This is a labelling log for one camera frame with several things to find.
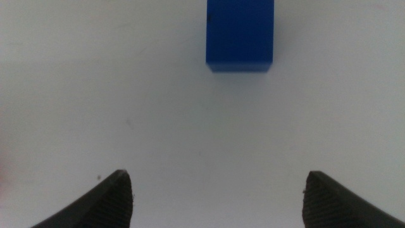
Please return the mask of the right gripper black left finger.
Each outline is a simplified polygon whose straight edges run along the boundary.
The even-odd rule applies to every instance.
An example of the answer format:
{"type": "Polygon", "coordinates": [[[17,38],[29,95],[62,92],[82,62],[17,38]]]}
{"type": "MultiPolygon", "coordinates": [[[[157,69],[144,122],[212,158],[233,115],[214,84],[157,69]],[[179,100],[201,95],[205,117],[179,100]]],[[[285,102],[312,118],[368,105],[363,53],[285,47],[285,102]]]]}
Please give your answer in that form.
{"type": "Polygon", "coordinates": [[[129,228],[133,194],[126,170],[116,170],[73,203],[34,225],[34,228],[129,228]]]}

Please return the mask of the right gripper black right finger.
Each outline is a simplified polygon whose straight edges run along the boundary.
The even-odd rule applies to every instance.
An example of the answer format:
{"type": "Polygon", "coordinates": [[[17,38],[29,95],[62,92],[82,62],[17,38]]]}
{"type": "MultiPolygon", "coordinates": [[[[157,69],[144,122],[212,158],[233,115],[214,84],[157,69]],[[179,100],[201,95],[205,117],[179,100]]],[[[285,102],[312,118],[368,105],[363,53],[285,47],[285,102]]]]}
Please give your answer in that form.
{"type": "Polygon", "coordinates": [[[385,213],[321,171],[310,171],[303,191],[306,228],[404,228],[385,213]]]}

